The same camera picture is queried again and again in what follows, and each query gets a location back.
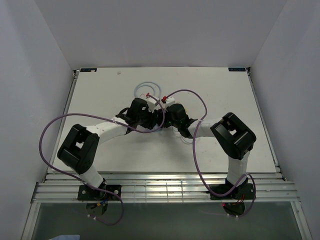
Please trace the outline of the round blue power socket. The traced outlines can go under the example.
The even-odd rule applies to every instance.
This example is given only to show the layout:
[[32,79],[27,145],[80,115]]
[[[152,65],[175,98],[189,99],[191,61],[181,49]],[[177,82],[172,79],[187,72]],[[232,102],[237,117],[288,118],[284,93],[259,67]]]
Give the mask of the round blue power socket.
[[162,128],[159,127],[159,126],[155,126],[155,127],[152,129],[153,132],[158,132],[158,131],[161,131],[161,130],[162,130]]

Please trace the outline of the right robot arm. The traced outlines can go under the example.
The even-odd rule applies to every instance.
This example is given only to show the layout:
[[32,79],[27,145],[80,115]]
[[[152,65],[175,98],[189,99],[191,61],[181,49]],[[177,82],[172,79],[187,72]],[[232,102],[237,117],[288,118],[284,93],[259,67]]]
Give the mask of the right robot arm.
[[173,103],[165,107],[163,126],[176,128],[187,139],[216,138],[228,156],[226,194],[237,199],[244,193],[243,185],[248,182],[248,158],[257,137],[234,113],[228,112],[217,122],[197,120],[187,115],[182,104]]

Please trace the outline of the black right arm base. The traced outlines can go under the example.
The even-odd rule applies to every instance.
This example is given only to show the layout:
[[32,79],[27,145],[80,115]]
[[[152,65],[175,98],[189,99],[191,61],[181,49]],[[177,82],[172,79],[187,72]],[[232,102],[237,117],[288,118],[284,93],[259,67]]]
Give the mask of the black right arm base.
[[[207,191],[207,193],[210,194],[211,200],[230,200],[230,202],[222,203],[223,210],[227,215],[239,218],[245,216],[252,208],[256,199],[256,186],[253,183],[245,181],[225,196],[216,196],[209,191]],[[248,209],[246,209],[245,200],[251,200],[251,204]]]

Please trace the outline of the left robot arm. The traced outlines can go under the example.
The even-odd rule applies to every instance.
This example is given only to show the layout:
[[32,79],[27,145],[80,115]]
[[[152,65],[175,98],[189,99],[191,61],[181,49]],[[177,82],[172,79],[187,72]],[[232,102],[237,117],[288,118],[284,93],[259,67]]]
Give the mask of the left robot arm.
[[161,128],[164,120],[165,110],[157,98],[136,97],[130,107],[122,109],[112,119],[91,126],[73,125],[57,152],[57,158],[74,170],[81,181],[90,185],[88,193],[100,200],[106,195],[106,187],[104,178],[94,167],[98,146],[132,131],[142,133],[138,126],[147,129],[146,133],[154,132],[154,127]]

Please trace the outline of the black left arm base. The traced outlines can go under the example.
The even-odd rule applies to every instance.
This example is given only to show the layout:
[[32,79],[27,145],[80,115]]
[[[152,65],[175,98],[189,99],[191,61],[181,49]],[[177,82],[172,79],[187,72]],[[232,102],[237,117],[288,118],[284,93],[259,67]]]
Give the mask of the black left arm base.
[[113,194],[92,189],[86,185],[79,187],[76,199],[86,202],[86,212],[94,219],[102,217],[107,212],[109,202],[118,200]]

